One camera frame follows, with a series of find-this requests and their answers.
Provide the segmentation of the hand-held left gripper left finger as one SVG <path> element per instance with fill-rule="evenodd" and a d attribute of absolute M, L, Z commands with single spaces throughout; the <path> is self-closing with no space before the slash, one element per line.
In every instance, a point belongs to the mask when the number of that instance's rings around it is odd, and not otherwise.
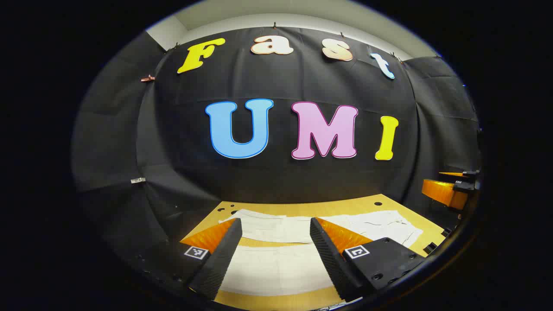
<path fill-rule="evenodd" d="M 241 238 L 241 219 L 233 218 L 188 238 L 150 246 L 133 264 L 175 296 L 214 300 Z"/>

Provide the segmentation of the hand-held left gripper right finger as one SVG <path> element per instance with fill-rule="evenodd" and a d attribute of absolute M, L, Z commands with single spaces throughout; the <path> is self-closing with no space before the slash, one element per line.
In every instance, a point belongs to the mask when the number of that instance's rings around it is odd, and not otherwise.
<path fill-rule="evenodd" d="M 338 295 L 346 302 L 386 288 L 425 260 L 391 238 L 371 240 L 320 217 L 311 218 L 310 236 Z"/>

